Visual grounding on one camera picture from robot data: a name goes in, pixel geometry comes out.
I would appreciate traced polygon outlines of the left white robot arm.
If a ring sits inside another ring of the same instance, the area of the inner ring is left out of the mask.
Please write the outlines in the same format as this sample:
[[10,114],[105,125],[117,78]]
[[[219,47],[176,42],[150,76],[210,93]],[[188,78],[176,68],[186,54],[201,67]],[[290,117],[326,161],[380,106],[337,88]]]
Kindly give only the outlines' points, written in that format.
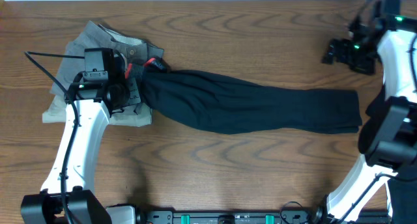
[[66,120],[53,167],[40,192],[23,197],[25,223],[136,223],[132,204],[104,207],[94,195],[102,136],[113,113],[130,99],[126,59],[110,48],[86,49],[85,68],[65,87],[37,61],[34,65],[63,92]]

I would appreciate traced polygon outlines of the black leggings red waistband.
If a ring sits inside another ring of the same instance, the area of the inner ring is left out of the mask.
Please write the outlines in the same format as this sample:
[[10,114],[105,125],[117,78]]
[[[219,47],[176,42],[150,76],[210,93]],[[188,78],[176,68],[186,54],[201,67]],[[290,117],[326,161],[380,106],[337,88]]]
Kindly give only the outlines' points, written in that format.
[[130,63],[142,102],[198,130],[238,134],[292,128],[356,133],[362,125],[354,90],[283,89],[198,70],[168,70],[157,58]]

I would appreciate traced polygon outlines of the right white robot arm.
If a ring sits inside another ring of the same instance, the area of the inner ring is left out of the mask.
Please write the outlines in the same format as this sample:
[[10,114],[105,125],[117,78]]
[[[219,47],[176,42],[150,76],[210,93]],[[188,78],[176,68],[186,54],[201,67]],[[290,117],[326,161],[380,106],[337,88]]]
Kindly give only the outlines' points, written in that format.
[[393,210],[363,207],[400,169],[416,165],[416,19],[400,14],[400,0],[368,0],[368,25],[357,15],[349,39],[333,39],[322,62],[347,64],[371,75],[383,67],[382,104],[364,124],[358,138],[359,157],[344,181],[324,197],[309,223],[390,223]]

